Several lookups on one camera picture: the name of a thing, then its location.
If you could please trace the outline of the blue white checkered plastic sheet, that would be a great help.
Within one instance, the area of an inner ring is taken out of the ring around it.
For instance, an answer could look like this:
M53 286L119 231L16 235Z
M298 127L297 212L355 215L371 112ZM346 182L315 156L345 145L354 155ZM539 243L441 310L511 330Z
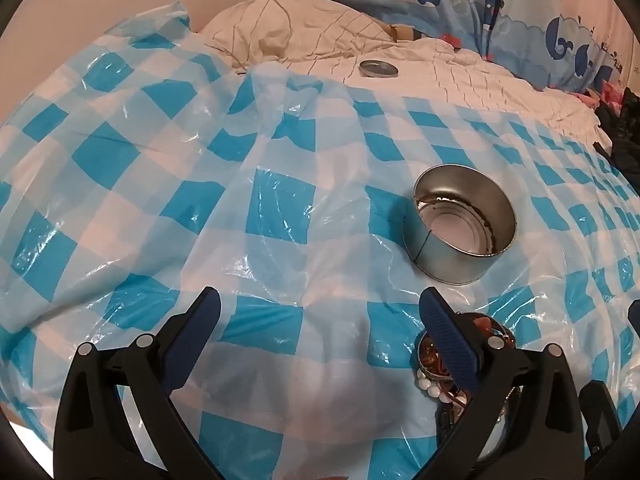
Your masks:
M434 452L411 362L428 278L402 244L414 182L500 185L510 250L448 302L560 344L575 382L639 402L639 197L592 146L509 112L234 68L180 4L114 26L1 128L1 399L43 442L76 348L130 344L220 292L174 402L230 479L408 479Z

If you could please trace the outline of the beige grid pattern pillow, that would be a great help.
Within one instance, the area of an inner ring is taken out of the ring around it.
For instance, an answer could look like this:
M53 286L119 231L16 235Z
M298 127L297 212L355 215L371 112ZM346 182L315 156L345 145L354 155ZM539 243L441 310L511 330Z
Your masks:
M347 58L395 42L390 26L332 0L241 2L218 13L200 35L234 68Z

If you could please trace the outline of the black clothes pile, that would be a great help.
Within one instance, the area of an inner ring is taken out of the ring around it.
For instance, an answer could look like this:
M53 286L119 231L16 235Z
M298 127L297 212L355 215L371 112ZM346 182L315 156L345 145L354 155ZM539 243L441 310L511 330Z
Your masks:
M608 160L639 192L639 97L626 88L620 114L601 101L596 115L612 143Z

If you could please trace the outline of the round silver metal tin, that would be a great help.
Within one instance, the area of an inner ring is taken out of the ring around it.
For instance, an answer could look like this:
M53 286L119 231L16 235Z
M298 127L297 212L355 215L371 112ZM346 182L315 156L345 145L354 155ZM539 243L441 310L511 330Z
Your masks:
M518 220L502 188L476 169L447 164L414 182L402 240L411 262L449 285L478 281L513 245Z

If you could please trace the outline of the silver tin lid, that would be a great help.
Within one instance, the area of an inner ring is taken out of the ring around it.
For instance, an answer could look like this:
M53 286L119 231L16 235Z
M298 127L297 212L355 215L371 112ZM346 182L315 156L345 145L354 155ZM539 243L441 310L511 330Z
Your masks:
M361 76L369 78L396 78L398 68L382 60L364 60L358 65Z

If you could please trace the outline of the white grid pattern duvet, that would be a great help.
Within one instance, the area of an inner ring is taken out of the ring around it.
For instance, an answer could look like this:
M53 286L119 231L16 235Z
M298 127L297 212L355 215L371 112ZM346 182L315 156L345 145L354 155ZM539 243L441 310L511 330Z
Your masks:
M396 78L363 77L358 65L364 60L389 62L399 74ZM328 58L314 64L312 72L352 87L447 102L472 110L514 113L536 119L587 146L599 143L607 151L611 149L600 120L577 96L550 88L537 90L506 68L487 62L470 50L456 50L439 39L403 41L366 54Z

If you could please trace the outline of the blue whale pattern curtain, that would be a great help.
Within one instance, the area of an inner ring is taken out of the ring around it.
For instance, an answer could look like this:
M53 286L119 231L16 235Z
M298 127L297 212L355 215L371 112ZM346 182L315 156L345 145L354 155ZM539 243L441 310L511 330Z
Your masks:
M537 89L628 84L638 41L614 0L334 0L496 63Z

